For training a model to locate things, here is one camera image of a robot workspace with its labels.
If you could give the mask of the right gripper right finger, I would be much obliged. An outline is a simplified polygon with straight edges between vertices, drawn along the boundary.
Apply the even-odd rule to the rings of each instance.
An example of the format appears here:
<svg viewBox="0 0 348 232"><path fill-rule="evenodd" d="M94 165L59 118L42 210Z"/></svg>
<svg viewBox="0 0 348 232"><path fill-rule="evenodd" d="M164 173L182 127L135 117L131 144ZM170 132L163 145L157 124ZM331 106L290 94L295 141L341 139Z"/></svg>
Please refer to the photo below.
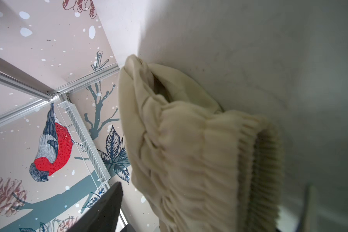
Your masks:
<svg viewBox="0 0 348 232"><path fill-rule="evenodd" d="M308 185L304 193L303 212L297 232L317 232L318 191L315 186Z"/></svg>

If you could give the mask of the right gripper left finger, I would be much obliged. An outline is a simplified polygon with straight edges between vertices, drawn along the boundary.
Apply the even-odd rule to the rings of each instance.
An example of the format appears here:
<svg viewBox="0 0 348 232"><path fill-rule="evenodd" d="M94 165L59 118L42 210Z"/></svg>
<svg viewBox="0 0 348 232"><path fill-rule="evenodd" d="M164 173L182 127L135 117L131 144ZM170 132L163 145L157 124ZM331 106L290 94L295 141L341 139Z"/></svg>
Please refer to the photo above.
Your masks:
<svg viewBox="0 0 348 232"><path fill-rule="evenodd" d="M122 184L116 182L67 232L114 232L122 198Z"/></svg>

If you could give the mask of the beige shorts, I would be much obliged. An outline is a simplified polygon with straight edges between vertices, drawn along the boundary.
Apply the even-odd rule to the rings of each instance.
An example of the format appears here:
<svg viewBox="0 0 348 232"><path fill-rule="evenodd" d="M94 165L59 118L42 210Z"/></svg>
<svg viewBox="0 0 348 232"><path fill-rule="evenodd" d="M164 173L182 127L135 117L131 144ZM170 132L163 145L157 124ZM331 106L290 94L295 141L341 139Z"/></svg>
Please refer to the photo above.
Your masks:
<svg viewBox="0 0 348 232"><path fill-rule="evenodd" d="M169 232L274 232L284 154L263 116L224 111L191 77L130 55L119 111L132 182Z"/></svg>

